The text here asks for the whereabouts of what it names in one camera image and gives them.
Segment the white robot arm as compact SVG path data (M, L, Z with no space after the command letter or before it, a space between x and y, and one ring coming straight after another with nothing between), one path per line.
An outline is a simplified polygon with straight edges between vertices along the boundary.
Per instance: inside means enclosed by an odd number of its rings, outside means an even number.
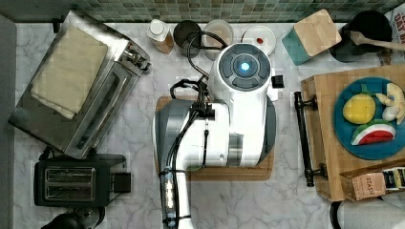
M153 143L160 179L160 229L193 229L187 174L210 167L254 167L275 143L276 113L267 95L272 66L258 47L222 49L209 73L172 86L191 88L155 112Z

